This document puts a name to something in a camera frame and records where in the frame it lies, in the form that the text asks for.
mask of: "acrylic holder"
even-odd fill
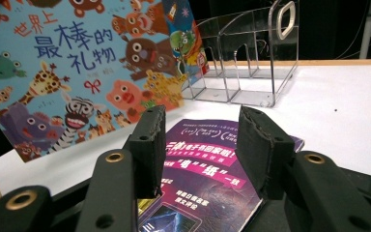
[[[299,2],[197,21],[210,69],[185,99],[273,107],[298,63]]]

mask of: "purple book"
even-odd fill
[[[140,231],[241,231],[261,199],[234,152],[237,134],[229,120],[183,119],[169,130],[163,195],[139,202]]]

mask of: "colorful book cover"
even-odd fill
[[[193,25],[186,0],[0,0],[0,128],[28,161],[182,106]]]
[[[241,231],[261,203],[237,156],[238,122],[183,119],[166,135],[162,196],[141,205],[141,232]],[[303,140],[293,137],[296,151]]]

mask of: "tabletop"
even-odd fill
[[[167,112],[167,129],[184,118],[238,121],[240,105],[186,100]],[[303,150],[322,153],[347,169],[371,175],[371,60],[299,62],[268,114]],[[121,148],[135,125],[24,163],[12,150],[0,157],[0,192],[43,185],[54,195],[91,177],[103,152]]]

